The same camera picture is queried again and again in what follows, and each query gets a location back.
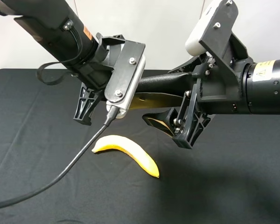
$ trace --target banana peel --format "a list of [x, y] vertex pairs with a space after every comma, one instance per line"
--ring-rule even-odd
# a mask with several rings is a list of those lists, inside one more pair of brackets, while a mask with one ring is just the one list
[[117, 149], [129, 155], [148, 174], [157, 178], [160, 177], [159, 169], [154, 160], [134, 141], [119, 135], [108, 135], [100, 138], [92, 151], [97, 153], [108, 149]]

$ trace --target white background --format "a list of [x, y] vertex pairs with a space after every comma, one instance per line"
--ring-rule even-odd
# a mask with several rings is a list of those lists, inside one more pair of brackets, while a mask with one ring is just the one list
[[[147, 69], [188, 60], [184, 44], [211, 0], [67, 0], [92, 33], [123, 34], [146, 44]], [[235, 35], [256, 62], [280, 59], [280, 0], [235, 0]], [[55, 61], [12, 16], [0, 16], [0, 69]]]

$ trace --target label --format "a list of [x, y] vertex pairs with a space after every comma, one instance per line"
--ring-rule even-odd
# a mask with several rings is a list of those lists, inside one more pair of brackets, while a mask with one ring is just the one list
[[87, 29], [87, 27], [86, 26], [84, 26], [84, 33], [85, 33], [85, 35], [90, 39], [90, 40], [92, 40], [92, 35], [91, 35], [91, 32], [89, 32], [89, 30]]
[[273, 77], [273, 66], [276, 60], [260, 62], [255, 66], [252, 81], [267, 81]]

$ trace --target black cable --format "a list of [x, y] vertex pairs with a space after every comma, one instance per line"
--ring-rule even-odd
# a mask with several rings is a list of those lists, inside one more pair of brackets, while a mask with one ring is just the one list
[[82, 43], [82, 39], [81, 39], [81, 36], [79, 35], [79, 33], [77, 32], [77, 30], [72, 27], [69, 32], [72, 34], [72, 36], [74, 37], [75, 39], [75, 42], [77, 44], [77, 49], [78, 49], [78, 54], [77, 56], [75, 56], [74, 58], [72, 59], [69, 59], [69, 60], [65, 60], [65, 61], [60, 61], [60, 62], [50, 62], [50, 63], [45, 63], [43, 65], [41, 65], [37, 71], [36, 71], [36, 77], [38, 78], [38, 80], [40, 80], [41, 82], [45, 83], [46, 85], [56, 85], [56, 84], [59, 84], [61, 83], [63, 80], [64, 80], [64, 77], [66, 75], [66, 73], [64, 73], [62, 76], [60, 76], [58, 79], [54, 80], [54, 81], [50, 81], [50, 82], [46, 82], [43, 80], [42, 78], [42, 73], [43, 73], [43, 70], [48, 67], [48, 66], [51, 66], [53, 64], [59, 64], [59, 63], [69, 63], [69, 62], [72, 62], [72, 61], [75, 61], [77, 60], [81, 54], [82, 54], [82, 50], [83, 50], [83, 43]]
[[115, 106], [111, 106], [110, 111], [107, 114], [106, 121], [101, 129], [89, 140], [89, 142], [80, 150], [80, 152], [74, 157], [74, 159], [69, 163], [69, 165], [54, 179], [51, 183], [47, 184], [44, 187], [31, 191], [30, 193], [24, 194], [22, 196], [15, 197], [13, 199], [9, 199], [3, 202], [0, 202], [0, 209], [20, 203], [27, 199], [30, 199], [48, 188], [52, 187], [54, 184], [58, 183], [69, 171], [70, 169], [78, 162], [78, 160], [82, 157], [82, 155], [87, 151], [89, 146], [106, 130], [106, 128], [111, 124], [112, 121], [116, 119], [119, 108]]

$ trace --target screw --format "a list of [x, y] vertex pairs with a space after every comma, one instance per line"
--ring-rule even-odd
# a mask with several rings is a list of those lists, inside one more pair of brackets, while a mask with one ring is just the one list
[[191, 97], [191, 94], [192, 94], [192, 90], [186, 91], [186, 96], [187, 96], [188, 98]]
[[116, 95], [117, 97], [122, 97], [122, 92], [121, 92], [120, 90], [116, 90], [116, 91], [115, 91], [115, 95]]
[[214, 28], [219, 29], [220, 27], [221, 27], [221, 24], [219, 22], [216, 22], [215, 25], [214, 25]]
[[232, 0], [228, 0], [227, 2], [226, 2], [226, 5], [227, 6], [230, 6], [232, 4]]
[[135, 58], [133, 58], [133, 57], [130, 58], [130, 64], [136, 64]]
[[174, 118], [173, 123], [175, 126], [180, 126], [180, 125], [182, 125], [183, 122], [182, 122], [182, 120], [177, 120], [177, 118]]

